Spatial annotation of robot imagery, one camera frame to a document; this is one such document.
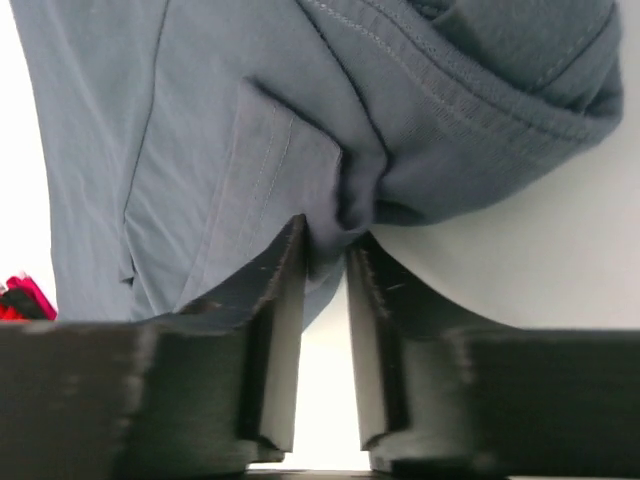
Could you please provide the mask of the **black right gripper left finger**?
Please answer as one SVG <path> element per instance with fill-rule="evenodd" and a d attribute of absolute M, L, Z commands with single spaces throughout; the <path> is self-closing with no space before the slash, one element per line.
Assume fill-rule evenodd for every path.
<path fill-rule="evenodd" d="M 293 448 L 306 278 L 293 217 L 177 313 L 1 327 L 5 479 L 202 479 Z"/>

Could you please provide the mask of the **grey blue t shirt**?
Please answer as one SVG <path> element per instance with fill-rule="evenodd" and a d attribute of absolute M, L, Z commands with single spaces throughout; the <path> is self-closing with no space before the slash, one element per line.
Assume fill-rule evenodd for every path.
<path fill-rule="evenodd" d="M 613 1 L 15 1 L 63 321 L 176 312 L 297 214 L 305 318 L 376 224 L 492 206 L 620 123 Z"/>

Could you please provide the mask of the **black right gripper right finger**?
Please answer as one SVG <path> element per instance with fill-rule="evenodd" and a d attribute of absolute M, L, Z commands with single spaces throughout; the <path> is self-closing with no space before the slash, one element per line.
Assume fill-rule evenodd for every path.
<path fill-rule="evenodd" d="M 372 236 L 347 255 L 361 447 L 412 479 L 639 474 L 639 335 L 474 314 Z"/>

